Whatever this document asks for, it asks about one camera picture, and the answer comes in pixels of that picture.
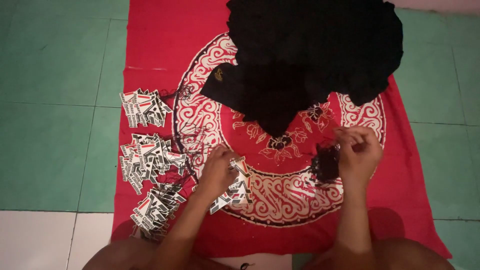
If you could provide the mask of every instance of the person's left hand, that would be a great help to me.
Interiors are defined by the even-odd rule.
[[[197,196],[212,203],[226,192],[228,186],[233,184],[233,181],[238,176],[236,170],[230,172],[228,164],[231,159],[237,158],[239,158],[238,154],[223,146],[215,148],[205,162],[202,176],[195,191]]]

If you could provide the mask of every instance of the tiled floor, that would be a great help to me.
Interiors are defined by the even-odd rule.
[[[128,3],[0,1],[2,269],[81,269],[109,241]],[[480,269],[480,18],[397,13],[395,78],[435,226],[458,269]],[[298,269],[309,257],[222,260]]]

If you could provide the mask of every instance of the leg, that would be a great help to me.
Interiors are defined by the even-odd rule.
[[[380,269],[385,270],[454,270],[453,266],[433,250],[404,238],[392,238],[373,243],[373,252]],[[331,250],[309,262],[304,270],[330,270]]]
[[[136,270],[147,266],[155,254],[157,244],[128,238],[100,249],[84,266],[83,270]],[[230,270],[232,268],[215,261],[192,255],[188,270]]]

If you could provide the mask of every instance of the hand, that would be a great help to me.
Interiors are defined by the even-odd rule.
[[[353,126],[334,129],[340,144],[338,170],[345,192],[365,192],[382,159],[383,149],[373,129]]]
[[[205,199],[207,203],[212,203],[215,199],[227,191],[228,186],[238,176],[238,172],[230,172],[228,164],[231,159],[237,159],[239,156],[223,146],[215,148],[207,158],[202,176],[198,181],[198,187],[195,193],[198,197]]]

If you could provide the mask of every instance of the red batik cloth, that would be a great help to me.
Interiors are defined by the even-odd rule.
[[[252,171],[253,204],[207,214],[194,252],[205,257],[237,257],[313,253],[331,247],[343,188],[340,181],[314,187],[309,184],[306,169],[315,144],[330,140],[333,127],[358,124],[373,128],[384,147],[383,160],[368,188],[373,238],[413,239],[450,258],[435,232],[419,154],[392,76],[389,88],[362,107],[355,107],[348,96],[331,93],[327,103],[299,112],[286,135],[277,139],[265,134],[256,123],[242,122],[241,114],[199,94],[215,66],[235,63],[237,49],[228,36],[225,3],[131,0],[127,27],[124,92],[139,87],[173,90],[188,85],[193,93],[188,100],[168,100],[174,112],[168,114],[163,128],[129,128],[122,109],[120,145],[131,142],[131,133],[187,135],[189,128],[203,127],[196,140],[175,141],[174,149],[191,151],[202,145],[223,144],[244,155]],[[196,164],[205,158],[202,155]],[[134,223],[129,215],[151,187],[144,181],[142,194],[136,195],[122,180],[118,168],[113,241],[132,233]],[[201,166],[193,170],[198,175]],[[182,193],[187,196],[194,185],[194,180],[188,181]]]

